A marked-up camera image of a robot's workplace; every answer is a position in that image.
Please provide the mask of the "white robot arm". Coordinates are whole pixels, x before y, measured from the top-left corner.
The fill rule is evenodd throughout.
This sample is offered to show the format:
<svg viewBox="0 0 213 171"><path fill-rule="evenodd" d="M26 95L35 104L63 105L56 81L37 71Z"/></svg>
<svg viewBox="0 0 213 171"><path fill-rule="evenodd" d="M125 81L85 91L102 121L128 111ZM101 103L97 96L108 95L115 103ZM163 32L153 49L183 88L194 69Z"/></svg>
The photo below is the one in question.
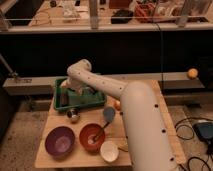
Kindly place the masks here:
<svg viewBox="0 0 213 171"><path fill-rule="evenodd" d="M120 101L133 171L179 171L153 88L144 81L123 82L91 69L87 59L70 65L68 87L80 93L86 84Z"/></svg>

